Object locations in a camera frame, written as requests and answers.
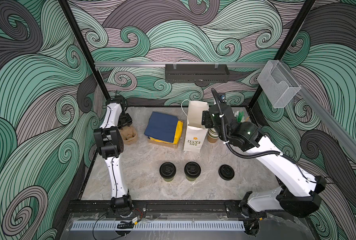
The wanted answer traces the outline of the white paper takeout bag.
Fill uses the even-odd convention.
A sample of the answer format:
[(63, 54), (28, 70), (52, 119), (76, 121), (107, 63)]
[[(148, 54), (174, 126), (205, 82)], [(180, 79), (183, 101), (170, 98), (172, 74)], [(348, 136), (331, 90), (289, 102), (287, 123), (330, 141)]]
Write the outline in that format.
[(204, 144), (208, 130), (202, 125), (203, 111), (209, 110), (209, 104), (202, 101), (183, 100), (181, 109), (187, 117), (184, 141), (185, 152), (199, 153)]

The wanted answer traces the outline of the green paper coffee cup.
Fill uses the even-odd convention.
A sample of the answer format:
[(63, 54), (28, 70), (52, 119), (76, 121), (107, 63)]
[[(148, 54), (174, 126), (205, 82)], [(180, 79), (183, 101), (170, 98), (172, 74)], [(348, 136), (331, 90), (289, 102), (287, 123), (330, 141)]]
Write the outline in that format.
[(197, 180), (197, 178), (191, 178), (191, 177), (188, 177), (186, 176), (186, 179), (190, 182), (194, 182), (195, 180)]

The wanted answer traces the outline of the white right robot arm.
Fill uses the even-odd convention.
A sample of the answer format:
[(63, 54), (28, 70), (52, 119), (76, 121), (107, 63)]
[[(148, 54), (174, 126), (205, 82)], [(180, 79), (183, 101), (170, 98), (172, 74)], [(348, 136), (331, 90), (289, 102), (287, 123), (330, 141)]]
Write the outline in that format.
[(258, 160), (280, 180), (273, 190), (246, 194), (243, 204), (248, 208), (254, 212), (282, 210), (298, 218), (319, 210), (326, 179), (299, 167), (255, 124), (238, 122), (232, 108), (221, 103), (202, 112), (202, 125), (213, 128), (235, 156)]

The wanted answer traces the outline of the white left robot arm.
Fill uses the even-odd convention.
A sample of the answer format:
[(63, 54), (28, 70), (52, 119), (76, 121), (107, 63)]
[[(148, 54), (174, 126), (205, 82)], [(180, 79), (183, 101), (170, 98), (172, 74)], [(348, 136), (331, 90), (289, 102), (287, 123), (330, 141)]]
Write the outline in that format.
[(94, 130), (94, 139), (99, 155), (103, 157), (109, 171), (111, 182), (111, 208), (118, 212), (133, 209), (130, 191), (126, 186), (122, 171), (120, 154), (124, 151), (124, 141), (120, 134), (120, 119), (126, 116), (125, 104), (114, 98), (106, 103), (106, 115), (98, 129)]

